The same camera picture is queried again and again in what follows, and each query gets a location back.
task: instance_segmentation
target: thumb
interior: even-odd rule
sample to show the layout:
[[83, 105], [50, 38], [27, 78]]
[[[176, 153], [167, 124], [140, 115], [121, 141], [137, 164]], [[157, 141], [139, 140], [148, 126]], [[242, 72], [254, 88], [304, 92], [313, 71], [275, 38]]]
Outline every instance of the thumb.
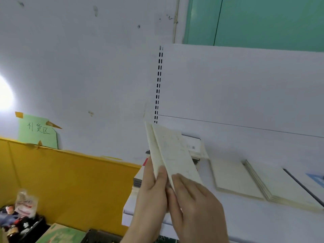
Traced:
[[162, 188], [164, 190], [165, 185], [167, 184], [167, 180], [168, 180], [167, 169], [165, 168], [165, 166], [160, 166], [159, 173], [156, 177], [154, 186], [158, 188]]
[[172, 188], [167, 188], [168, 208], [171, 215], [171, 221], [177, 235], [181, 235], [183, 225], [183, 214], [180, 209], [175, 192]]

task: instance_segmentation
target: yellow panel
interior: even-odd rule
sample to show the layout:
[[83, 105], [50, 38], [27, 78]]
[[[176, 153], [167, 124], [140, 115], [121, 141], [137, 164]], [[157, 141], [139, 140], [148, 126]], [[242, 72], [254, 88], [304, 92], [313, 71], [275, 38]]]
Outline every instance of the yellow panel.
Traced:
[[13, 204], [16, 200], [19, 184], [10, 158], [7, 140], [0, 140], [0, 207]]
[[140, 166], [10, 142], [23, 188], [49, 223], [124, 235], [124, 204]]

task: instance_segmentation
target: light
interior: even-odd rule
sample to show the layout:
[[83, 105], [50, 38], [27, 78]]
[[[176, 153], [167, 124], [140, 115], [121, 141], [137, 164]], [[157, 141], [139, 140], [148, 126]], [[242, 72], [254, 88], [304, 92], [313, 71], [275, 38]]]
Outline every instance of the light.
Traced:
[[6, 110], [12, 106], [14, 95], [10, 86], [0, 76], [0, 110]]

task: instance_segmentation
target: person's right hand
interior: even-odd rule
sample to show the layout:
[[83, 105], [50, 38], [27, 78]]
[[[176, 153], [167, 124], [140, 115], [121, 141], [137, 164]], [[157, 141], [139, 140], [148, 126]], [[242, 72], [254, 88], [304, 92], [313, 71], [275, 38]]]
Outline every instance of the person's right hand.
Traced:
[[222, 204], [203, 185], [180, 174], [167, 189], [172, 224], [181, 243], [228, 243]]

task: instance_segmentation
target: white pipe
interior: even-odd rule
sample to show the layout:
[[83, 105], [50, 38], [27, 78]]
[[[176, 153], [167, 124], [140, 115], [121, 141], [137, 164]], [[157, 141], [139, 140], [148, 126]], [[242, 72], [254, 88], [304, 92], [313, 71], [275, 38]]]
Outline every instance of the white pipe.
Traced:
[[174, 15], [174, 22], [173, 22], [173, 39], [172, 39], [172, 43], [175, 43], [175, 41], [176, 41], [176, 29], [177, 29], [177, 23], [178, 23], [179, 3], [180, 3], [180, 0], [177, 0], [176, 13]]

